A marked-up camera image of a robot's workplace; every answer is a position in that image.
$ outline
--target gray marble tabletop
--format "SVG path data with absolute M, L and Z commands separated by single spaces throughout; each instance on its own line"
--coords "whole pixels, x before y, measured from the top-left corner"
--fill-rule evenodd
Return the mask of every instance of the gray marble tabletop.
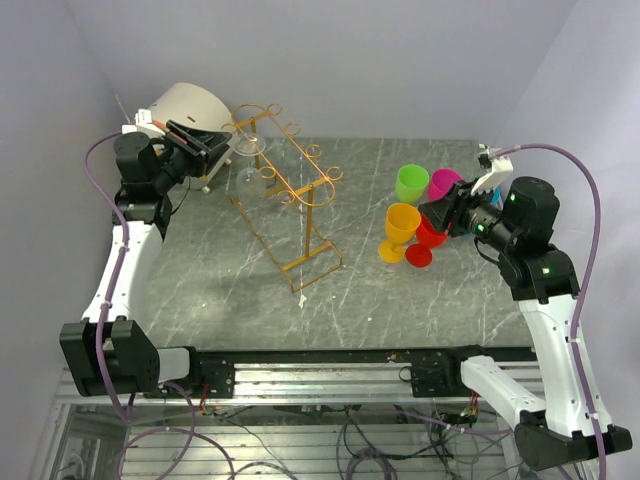
M 429 172 L 480 173 L 470 141 L 299 139 L 323 150 L 319 163 L 339 165 L 344 178 L 328 206 L 315 209 L 319 232 L 342 252 L 344 265 L 292 294 L 238 210 L 230 203 L 237 158 L 211 182 L 209 195 L 194 190 L 172 217 L 151 273 L 141 324 L 157 346 L 200 349 L 409 348 L 480 343 L 525 346 L 531 339 L 497 269 L 475 252 L 470 238 L 449 239 L 432 264 L 386 264 L 377 249 L 384 218 L 394 203 L 398 168 L 417 163 Z M 308 163 L 281 139 L 266 154 L 296 186 L 313 178 Z M 172 192 L 174 204 L 185 187 Z M 316 198 L 327 194 L 319 188 Z M 277 198 L 249 205 L 248 215 L 288 263 L 302 252 L 304 222 Z M 294 271 L 303 281 L 332 265 L 323 253 Z

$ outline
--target wall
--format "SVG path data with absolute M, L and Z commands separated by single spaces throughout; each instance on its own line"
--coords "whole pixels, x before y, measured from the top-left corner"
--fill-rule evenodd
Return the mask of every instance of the wall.
M 581 0 L 497 145 L 548 142 L 582 159 L 602 197 L 603 233 L 583 328 L 614 420 L 640 435 L 640 4 Z M 586 181 L 562 157 L 519 153 L 516 172 L 550 181 L 561 201 L 554 242 L 584 271 L 593 225 Z M 638 450 L 613 456 L 610 478 L 636 478 Z
M 495 137 L 575 0 L 69 0 L 126 108 L 176 81 L 308 136 Z
M 25 479 L 63 366 L 60 327 L 88 304 L 110 243 L 83 152 L 121 115 L 62 0 L 4 2 L 0 65 L 0 465 Z M 94 164 L 113 188 L 110 162 L 105 149 Z

